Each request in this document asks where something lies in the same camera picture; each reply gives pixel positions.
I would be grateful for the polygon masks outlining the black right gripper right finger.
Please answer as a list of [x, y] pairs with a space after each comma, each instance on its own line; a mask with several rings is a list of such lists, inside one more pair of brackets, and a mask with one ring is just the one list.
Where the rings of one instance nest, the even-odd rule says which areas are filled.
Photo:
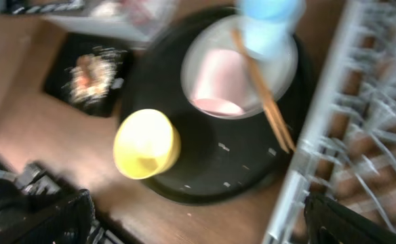
[[396, 234], [317, 193], [305, 199], [309, 243], [396, 244]]

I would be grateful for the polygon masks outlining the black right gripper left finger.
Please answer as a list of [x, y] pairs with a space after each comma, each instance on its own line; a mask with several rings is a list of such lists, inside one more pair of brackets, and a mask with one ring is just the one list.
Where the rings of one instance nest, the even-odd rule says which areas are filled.
[[0, 200], [0, 244], [86, 243], [95, 218], [90, 192]]

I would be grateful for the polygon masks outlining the yellow plastic bowl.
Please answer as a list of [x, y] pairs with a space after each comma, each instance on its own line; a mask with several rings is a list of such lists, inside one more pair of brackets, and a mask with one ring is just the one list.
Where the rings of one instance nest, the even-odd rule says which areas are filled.
[[181, 151], [178, 130], [155, 109], [132, 113], [120, 125], [113, 144], [116, 168], [125, 177], [143, 180], [169, 170]]

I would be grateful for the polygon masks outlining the pink plastic cup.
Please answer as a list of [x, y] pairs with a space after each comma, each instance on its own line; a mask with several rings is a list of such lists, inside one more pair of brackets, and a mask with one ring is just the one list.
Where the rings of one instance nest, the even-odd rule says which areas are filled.
[[242, 55], [229, 49], [212, 49], [199, 68], [191, 102], [215, 116], [240, 116], [245, 113], [246, 85]]

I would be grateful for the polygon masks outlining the light blue plastic cup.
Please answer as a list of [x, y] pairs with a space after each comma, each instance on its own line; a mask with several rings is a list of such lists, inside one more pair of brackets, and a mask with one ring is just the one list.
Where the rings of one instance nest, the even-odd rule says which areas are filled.
[[304, 0], [237, 0], [236, 5], [243, 44], [258, 60], [279, 54], [306, 9]]

